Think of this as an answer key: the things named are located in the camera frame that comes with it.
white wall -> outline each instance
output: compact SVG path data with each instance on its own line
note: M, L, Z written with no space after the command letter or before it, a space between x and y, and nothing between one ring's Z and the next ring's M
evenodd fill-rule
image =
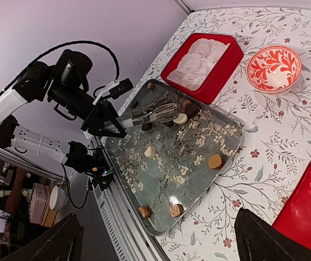
M296 7L311 10L311 1L307 0L185 0L193 10L225 7Z
M0 90L38 54L65 41L82 39L110 47L120 63L120 79L129 77L136 85L185 18L172 0L0 0ZM114 63L105 50L95 46L72 49L93 61L88 75L91 89L114 79ZM62 51L43 61L54 64ZM115 103L117 110L126 97ZM22 125L46 136L82 142L82 121L64 120L52 110L54 106L35 101L15 116ZM61 172L50 159L40 162Z

round chocolate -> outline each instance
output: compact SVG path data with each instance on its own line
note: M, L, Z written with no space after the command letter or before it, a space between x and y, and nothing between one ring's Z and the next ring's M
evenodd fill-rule
M173 121L168 121L168 122L163 122L163 124L167 127L172 127L173 126Z
M219 170L223 167L224 161L219 154L215 154L209 159L209 168L213 170Z
M184 100L182 103L183 108L185 109L187 105L193 104L190 100Z
M184 113L186 113L187 117L193 117L199 112L199 106L197 104L188 104L184 108Z
M147 89L152 90L154 88L154 84L153 83L148 83L147 84Z
M137 106L139 105L139 103L137 101L133 101L131 104L130 104L130 107L135 109Z
M152 129L153 128L153 126L152 126L152 124L149 122L149 123L144 123L144 124L142 124L142 126L141 126L141 129L144 131L144 132L146 132L146 131L149 131L150 129Z

table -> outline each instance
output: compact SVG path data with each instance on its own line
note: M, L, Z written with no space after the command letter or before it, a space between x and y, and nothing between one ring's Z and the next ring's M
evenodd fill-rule
M157 237L171 260L239 260L234 222L239 208L272 224L311 160L311 10L229 8L192 13L134 88L160 73L192 33L234 35L245 56L213 102L239 118L243 146L209 192L169 231ZM254 91L246 65L259 49L282 44L302 58L299 83L285 95Z

glass tray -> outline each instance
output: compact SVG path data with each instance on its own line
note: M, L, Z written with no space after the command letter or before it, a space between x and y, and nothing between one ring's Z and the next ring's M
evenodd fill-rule
M155 85L154 89L147 89L149 82ZM240 126L224 114L157 80L149 82L133 99L138 102L137 108L129 106L125 114L161 97L173 98L180 113L184 111L184 100L201 108L184 125L167 127L156 123L147 132L134 126L127 129L124 139L106 140L106 152L133 210L150 234L161 235L182 217L172 218L170 207L181 204L184 215L219 175L220 171L209 168L209 158L219 153L227 163L241 145L242 136ZM153 159L144 155L150 145L157 149ZM142 205L151 210L149 219L141 216L138 209Z

red and white bowl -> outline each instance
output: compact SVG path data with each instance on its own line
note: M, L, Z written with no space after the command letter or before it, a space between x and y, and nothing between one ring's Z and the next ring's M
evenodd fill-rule
M301 57L291 48L273 45L254 54L247 64L248 82L268 94L289 91L302 72Z

